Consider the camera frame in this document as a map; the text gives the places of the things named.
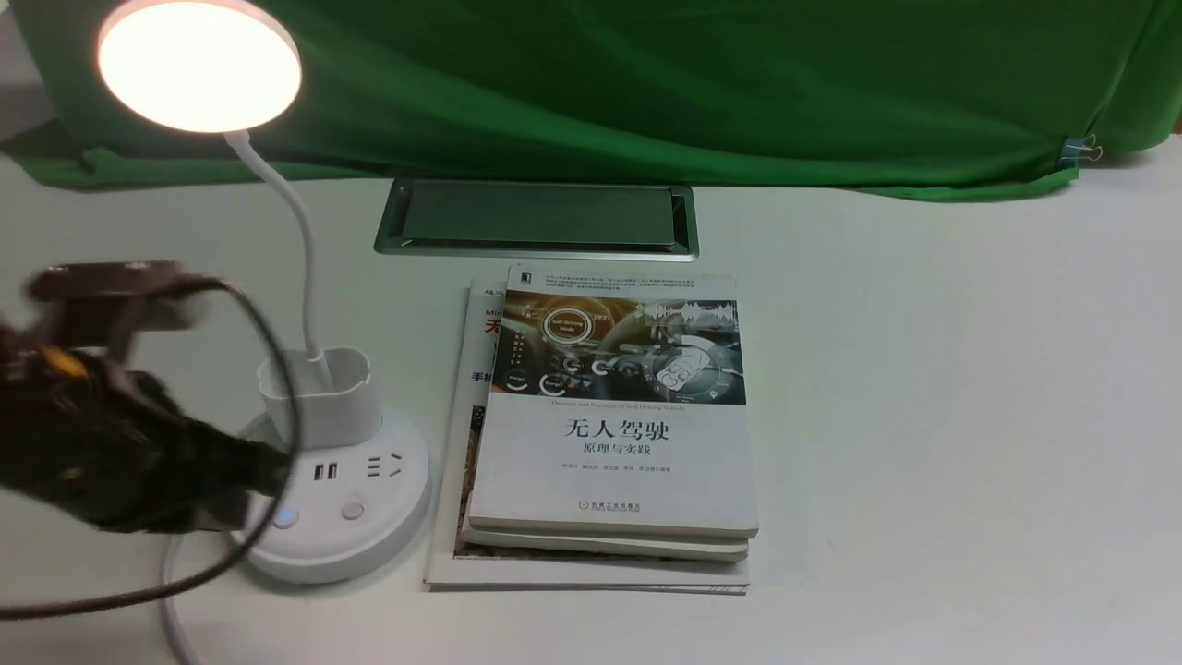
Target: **book title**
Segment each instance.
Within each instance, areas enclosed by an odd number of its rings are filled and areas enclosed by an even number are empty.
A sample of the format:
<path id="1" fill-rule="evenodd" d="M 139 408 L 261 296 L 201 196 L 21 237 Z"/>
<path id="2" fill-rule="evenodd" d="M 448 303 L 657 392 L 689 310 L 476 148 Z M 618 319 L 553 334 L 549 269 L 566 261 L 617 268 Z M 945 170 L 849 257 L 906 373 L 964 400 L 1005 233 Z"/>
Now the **book title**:
<path id="1" fill-rule="evenodd" d="M 651 444 L 643 442 L 668 442 L 669 424 L 664 420 L 621 420 L 616 424 L 608 420 L 596 423 L 586 418 L 571 418 L 566 422 L 566 433 L 563 437 L 598 439 L 583 442 L 583 452 L 587 454 L 652 455 Z"/>

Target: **power button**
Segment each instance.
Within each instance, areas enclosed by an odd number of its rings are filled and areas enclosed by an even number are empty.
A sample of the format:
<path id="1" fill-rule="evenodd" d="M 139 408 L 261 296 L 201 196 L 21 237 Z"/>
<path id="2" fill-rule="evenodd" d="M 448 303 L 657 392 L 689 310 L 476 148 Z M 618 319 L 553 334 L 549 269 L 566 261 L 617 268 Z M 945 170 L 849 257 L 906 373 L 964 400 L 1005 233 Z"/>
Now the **power button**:
<path id="1" fill-rule="evenodd" d="M 275 529 L 291 529 L 296 522 L 299 522 L 299 511 L 285 508 L 275 515 L 275 521 L 272 524 L 275 526 Z"/>
<path id="2" fill-rule="evenodd" d="M 340 509 L 340 516 L 345 520 L 357 520 L 365 514 L 365 507 L 357 503 L 346 503 L 344 508 Z"/>

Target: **book stack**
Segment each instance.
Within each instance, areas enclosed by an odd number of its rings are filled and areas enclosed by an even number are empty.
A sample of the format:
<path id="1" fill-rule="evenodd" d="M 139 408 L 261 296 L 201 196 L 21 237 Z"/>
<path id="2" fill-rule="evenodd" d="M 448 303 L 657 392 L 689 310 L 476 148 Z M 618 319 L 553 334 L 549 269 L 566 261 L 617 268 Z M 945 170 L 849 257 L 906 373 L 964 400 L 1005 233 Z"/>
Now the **book stack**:
<path id="1" fill-rule="evenodd" d="M 732 278 L 474 281 L 427 582 L 745 593 L 746 422 Z"/>

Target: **green cloth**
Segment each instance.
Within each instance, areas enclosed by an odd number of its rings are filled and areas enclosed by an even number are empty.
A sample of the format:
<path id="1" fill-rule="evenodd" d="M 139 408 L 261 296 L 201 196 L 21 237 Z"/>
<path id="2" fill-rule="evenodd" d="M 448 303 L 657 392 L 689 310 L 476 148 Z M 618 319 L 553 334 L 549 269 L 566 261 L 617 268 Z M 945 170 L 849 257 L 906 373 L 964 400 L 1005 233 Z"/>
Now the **green cloth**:
<path id="1" fill-rule="evenodd" d="M 801 184 L 966 200 L 1149 148 L 1182 110 L 1180 0 L 259 0 L 304 87 L 254 144 L 293 177 Z M 65 187 L 252 177 L 141 120 L 93 52 L 117 0 L 12 0 L 60 123 L 5 145 Z"/>

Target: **lamp base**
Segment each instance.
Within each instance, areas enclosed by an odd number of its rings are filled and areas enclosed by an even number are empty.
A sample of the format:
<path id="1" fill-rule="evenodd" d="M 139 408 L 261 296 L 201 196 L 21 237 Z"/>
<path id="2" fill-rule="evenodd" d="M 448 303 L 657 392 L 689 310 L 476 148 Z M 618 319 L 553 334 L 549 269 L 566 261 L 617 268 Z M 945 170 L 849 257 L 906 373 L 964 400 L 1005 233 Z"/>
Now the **lamp base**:
<path id="1" fill-rule="evenodd" d="M 284 448 L 267 415 L 243 437 Z M 414 539 L 430 503 L 427 446 L 410 422 L 391 411 L 359 444 L 305 451 L 272 529 L 248 561 L 298 585 L 359 578 L 391 560 Z M 254 497 L 241 542 L 261 519 L 267 497 Z"/>

